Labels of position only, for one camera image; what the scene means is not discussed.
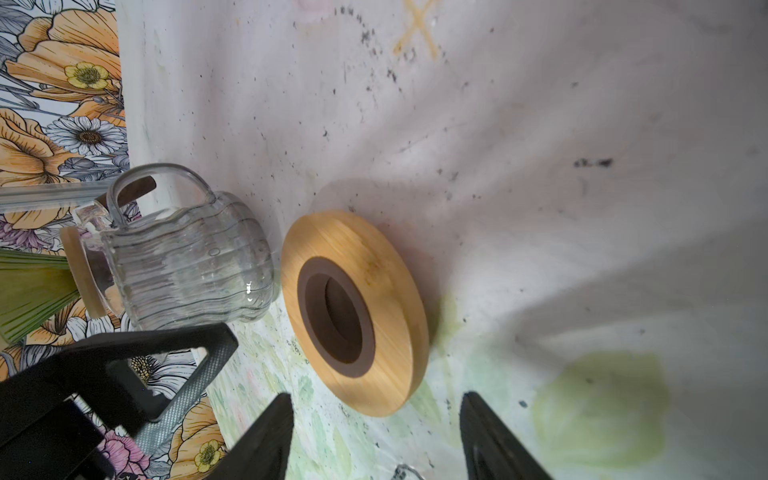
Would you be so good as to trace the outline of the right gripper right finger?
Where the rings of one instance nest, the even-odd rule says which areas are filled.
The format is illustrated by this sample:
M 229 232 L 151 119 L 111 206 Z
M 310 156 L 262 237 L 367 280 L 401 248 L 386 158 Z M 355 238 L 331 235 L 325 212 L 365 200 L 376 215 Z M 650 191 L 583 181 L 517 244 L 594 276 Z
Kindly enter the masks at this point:
M 469 480 L 552 479 L 474 391 L 462 397 L 460 434 Z

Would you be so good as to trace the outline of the grey ribbed glass pitcher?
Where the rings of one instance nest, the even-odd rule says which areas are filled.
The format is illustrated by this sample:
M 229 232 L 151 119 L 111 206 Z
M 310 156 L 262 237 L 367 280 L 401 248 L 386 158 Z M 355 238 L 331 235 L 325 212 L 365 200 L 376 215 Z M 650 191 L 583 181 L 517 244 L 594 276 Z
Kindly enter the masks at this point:
M 167 215 L 126 221 L 119 194 L 131 183 L 176 175 L 202 200 Z M 132 168 L 106 193 L 113 227 L 99 239 L 128 317 L 141 330 L 261 319 L 275 298 L 267 236 L 252 210 L 215 192 L 191 169 L 172 163 Z

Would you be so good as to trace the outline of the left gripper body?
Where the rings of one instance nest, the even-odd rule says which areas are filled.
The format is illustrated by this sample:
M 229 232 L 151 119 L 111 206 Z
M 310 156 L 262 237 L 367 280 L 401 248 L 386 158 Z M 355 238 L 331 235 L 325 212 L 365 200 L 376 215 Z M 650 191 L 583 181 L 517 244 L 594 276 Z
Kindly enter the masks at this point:
M 3 479 L 111 479 L 104 435 L 71 400 L 25 398 L 1 388 Z

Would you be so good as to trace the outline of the clear glass carafe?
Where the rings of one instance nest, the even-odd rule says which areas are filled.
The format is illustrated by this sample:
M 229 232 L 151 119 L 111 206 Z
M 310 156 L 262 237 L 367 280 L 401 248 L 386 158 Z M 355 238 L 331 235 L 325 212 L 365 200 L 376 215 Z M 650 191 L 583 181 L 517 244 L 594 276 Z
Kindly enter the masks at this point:
M 148 176 L 127 184 L 117 195 L 119 212 L 127 223 L 141 218 L 137 200 L 157 188 L 153 177 Z M 91 203 L 77 207 L 72 213 L 81 236 L 92 236 L 101 230 L 114 227 L 112 214 L 108 209 L 107 193 L 96 197 Z

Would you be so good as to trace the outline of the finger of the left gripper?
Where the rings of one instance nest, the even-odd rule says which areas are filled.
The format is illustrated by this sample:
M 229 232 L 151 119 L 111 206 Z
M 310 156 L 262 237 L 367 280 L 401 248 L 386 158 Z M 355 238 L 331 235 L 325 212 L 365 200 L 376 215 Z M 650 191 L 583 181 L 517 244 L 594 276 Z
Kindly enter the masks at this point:
M 96 334 L 1 384 L 7 443 L 72 397 L 145 454 L 167 442 L 238 347 L 224 323 Z

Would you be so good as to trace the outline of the green glass dripper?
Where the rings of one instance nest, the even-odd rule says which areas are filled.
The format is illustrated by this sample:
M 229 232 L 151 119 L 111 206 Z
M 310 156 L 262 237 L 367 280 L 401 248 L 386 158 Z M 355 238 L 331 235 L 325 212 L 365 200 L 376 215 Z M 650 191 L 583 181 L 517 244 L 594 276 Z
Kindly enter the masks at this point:
M 1 348 L 16 343 L 79 298 L 63 256 L 1 249 Z

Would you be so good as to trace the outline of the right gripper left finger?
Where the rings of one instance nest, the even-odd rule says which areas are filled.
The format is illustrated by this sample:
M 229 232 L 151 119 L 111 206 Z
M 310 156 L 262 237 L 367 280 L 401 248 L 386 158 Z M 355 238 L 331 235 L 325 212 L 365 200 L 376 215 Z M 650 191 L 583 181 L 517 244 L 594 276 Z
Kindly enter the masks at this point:
M 207 479 L 283 480 L 288 467 L 293 428 L 291 395 L 280 393 L 213 468 Z

